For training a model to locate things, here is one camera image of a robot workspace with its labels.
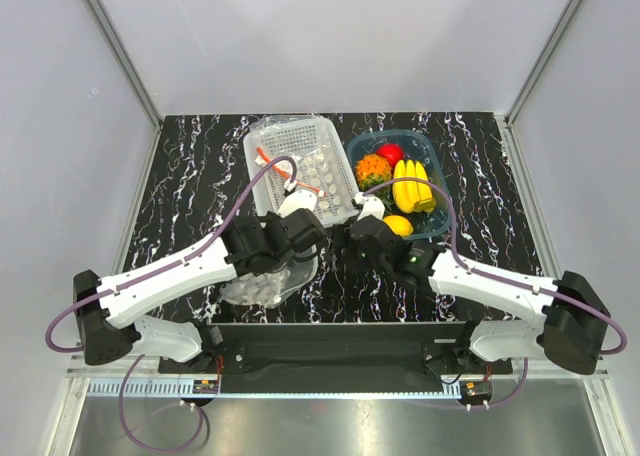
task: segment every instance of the cable connector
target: cable connector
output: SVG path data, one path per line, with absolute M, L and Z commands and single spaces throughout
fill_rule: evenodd
M 360 191 L 353 196 L 353 198 L 351 199 L 351 204 L 353 204 L 356 209 L 362 209 L 362 207 L 364 206 L 364 198 L 364 194 L 362 193 L 362 191 Z
M 295 179 L 287 179 L 284 182 L 284 195 L 289 196 L 291 194 L 293 194 L 293 192 L 296 190 L 296 187 L 298 186 L 298 182 Z

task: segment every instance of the clear plastic basket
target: clear plastic basket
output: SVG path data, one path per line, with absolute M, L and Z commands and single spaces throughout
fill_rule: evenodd
M 272 116 L 244 138 L 249 177 L 260 170 L 258 148 L 270 159 L 287 155 L 298 163 L 297 180 L 324 191 L 314 214 L 324 227 L 341 223 L 358 214 L 351 200 L 358 185 L 333 123 L 318 116 Z M 253 187 L 259 215 L 276 212 L 284 201 L 285 178 L 269 171 Z

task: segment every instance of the gray wall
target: gray wall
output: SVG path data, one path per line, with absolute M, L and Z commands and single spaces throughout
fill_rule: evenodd
M 82 0 L 0 0 L 0 21 L 0 452 L 36 455 L 68 363 L 45 327 L 76 272 L 111 270 L 152 130 Z
M 567 0 L 103 0 L 167 114 L 496 110 Z
M 590 279 L 629 334 L 607 363 L 640 448 L 638 1 L 586 1 L 516 132 L 560 263 Z

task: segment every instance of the black marble table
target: black marble table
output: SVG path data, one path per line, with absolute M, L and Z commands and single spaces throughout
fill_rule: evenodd
M 460 253 L 528 274 L 540 262 L 492 113 L 324 114 L 346 147 L 365 131 L 410 129 L 432 142 L 459 220 Z M 199 240 L 222 221 L 247 184 L 242 138 L 261 115 L 165 118 L 129 245 L 125 269 Z M 254 210 L 247 202 L 244 212 Z M 449 233 L 436 242 L 448 245 Z M 153 315 L 207 323 L 467 321 L 508 318 L 477 303 L 407 292 L 371 272 L 364 277 L 319 262 L 315 278 L 278 308 L 232 306 L 211 286 L 171 301 Z

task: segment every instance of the red wire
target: red wire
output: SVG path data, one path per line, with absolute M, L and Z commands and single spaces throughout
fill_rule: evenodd
M 486 382 L 489 381 L 489 378 L 491 377 L 491 374 L 493 373 L 493 369 L 491 368 L 490 364 L 487 364 L 487 374 L 485 375 L 484 379 L 482 380 L 482 382 Z

